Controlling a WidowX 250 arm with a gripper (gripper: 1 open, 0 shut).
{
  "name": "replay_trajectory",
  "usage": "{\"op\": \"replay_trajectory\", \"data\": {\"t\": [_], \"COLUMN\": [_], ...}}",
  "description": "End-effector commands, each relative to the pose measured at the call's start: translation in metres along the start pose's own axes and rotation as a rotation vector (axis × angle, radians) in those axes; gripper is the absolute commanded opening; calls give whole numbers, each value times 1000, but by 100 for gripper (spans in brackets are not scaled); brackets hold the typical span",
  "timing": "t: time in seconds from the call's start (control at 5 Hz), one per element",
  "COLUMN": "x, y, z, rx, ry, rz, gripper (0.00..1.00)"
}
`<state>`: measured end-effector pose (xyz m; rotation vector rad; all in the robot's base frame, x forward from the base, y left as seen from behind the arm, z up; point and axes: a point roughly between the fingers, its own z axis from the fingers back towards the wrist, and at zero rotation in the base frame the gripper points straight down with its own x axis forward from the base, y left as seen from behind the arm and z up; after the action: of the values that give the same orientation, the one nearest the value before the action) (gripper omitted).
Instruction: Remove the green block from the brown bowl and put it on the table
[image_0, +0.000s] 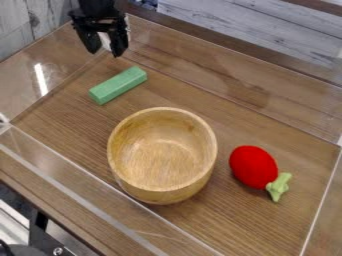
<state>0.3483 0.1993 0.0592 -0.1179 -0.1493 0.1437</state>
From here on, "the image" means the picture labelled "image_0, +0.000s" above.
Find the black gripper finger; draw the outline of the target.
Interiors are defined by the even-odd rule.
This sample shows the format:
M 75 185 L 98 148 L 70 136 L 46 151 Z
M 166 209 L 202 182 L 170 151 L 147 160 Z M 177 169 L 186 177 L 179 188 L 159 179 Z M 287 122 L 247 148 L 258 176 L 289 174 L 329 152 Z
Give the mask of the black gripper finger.
M 118 22 L 107 31 L 110 37 L 110 48 L 114 57 L 120 57 L 128 48 L 127 24 Z
M 102 47 L 98 29 L 95 27 L 75 27 L 75 30 L 87 51 L 95 54 Z

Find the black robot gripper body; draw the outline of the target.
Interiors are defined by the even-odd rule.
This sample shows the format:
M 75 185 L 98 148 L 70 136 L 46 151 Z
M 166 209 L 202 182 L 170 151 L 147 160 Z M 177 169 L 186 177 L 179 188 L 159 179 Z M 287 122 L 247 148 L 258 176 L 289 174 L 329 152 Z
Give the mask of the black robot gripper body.
M 78 0 L 79 7 L 68 12 L 74 28 L 84 33 L 127 32 L 126 14 L 115 0 Z

